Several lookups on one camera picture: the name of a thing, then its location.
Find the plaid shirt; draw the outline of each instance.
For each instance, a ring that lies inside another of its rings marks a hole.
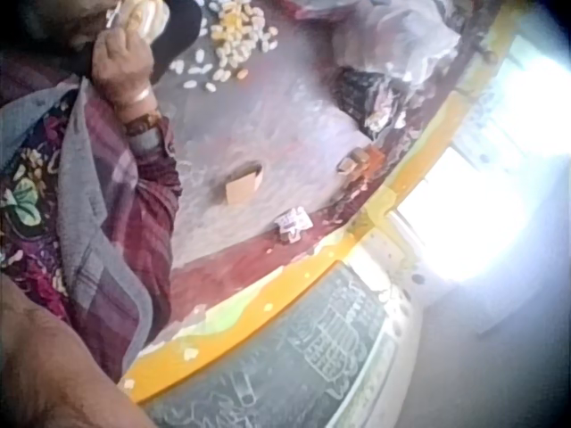
[[[56,86],[69,73],[15,53],[0,56],[0,108],[23,96]],[[172,157],[169,121],[159,126],[161,144],[135,155],[113,108],[89,94],[85,105],[87,131],[107,210],[102,230],[148,291],[153,320],[147,342],[170,319],[170,238],[181,185]],[[139,315],[113,277],[94,278],[95,296],[88,308],[70,297],[71,324],[100,367],[118,381]]]

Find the bright light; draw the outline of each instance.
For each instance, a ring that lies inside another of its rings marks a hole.
[[[423,258],[440,276],[464,281],[485,270],[525,225],[512,189],[473,169],[448,149],[426,182],[399,206],[424,244]]]

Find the gold bangle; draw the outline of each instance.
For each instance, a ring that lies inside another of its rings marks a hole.
[[[140,103],[141,101],[143,101],[146,97],[148,97],[151,94],[152,90],[153,89],[151,88],[151,86],[147,86],[143,91],[141,91],[141,93],[139,95],[137,95],[131,101],[129,101],[128,103],[118,103],[118,104],[116,104],[116,107],[119,107],[120,109],[124,109],[125,107],[130,107],[133,104]]]

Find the wristwatch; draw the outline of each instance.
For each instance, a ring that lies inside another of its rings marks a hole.
[[[174,158],[175,146],[172,136],[169,135],[171,132],[169,120],[164,118],[158,110],[146,113],[125,125],[125,132],[128,137],[140,136],[151,129],[156,129],[161,134],[162,148],[165,154],[170,158]]]
[[[162,115],[158,109],[150,111],[143,116],[131,120],[125,125],[127,136],[140,136],[149,129],[157,128],[161,122]]]

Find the jacket sleeve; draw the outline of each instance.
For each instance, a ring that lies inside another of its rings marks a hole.
[[[138,181],[129,211],[124,257],[153,300],[151,341],[170,319],[170,240],[181,184],[168,119],[130,138],[129,145],[137,162]]]

